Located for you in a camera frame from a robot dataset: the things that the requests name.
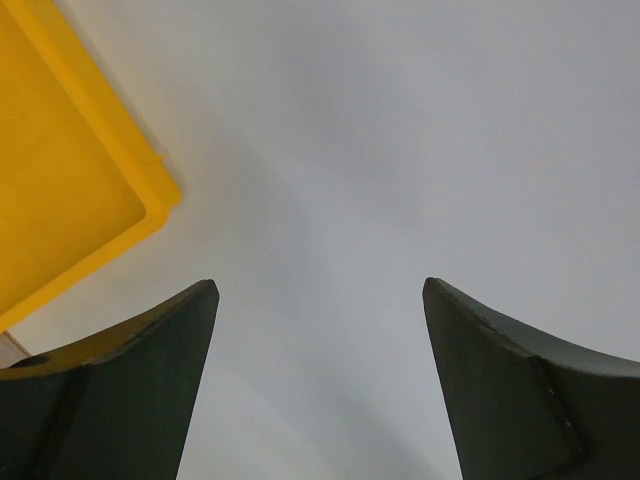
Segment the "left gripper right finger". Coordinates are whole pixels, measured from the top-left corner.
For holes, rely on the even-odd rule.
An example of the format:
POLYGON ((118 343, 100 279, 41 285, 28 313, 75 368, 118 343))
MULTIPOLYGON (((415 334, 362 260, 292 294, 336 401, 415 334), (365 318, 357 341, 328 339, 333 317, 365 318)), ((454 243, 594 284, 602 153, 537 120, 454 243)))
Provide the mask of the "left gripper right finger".
POLYGON ((639 365, 557 338, 447 282, 426 324, 465 479, 636 479, 639 365))

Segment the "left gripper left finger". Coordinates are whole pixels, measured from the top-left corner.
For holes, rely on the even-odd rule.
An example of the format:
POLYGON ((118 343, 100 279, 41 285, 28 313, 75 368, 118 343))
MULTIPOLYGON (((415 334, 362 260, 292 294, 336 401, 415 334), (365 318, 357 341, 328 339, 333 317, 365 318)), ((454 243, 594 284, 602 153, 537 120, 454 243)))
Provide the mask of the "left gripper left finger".
POLYGON ((201 280, 2 369, 2 478, 176 478, 218 303, 201 280))

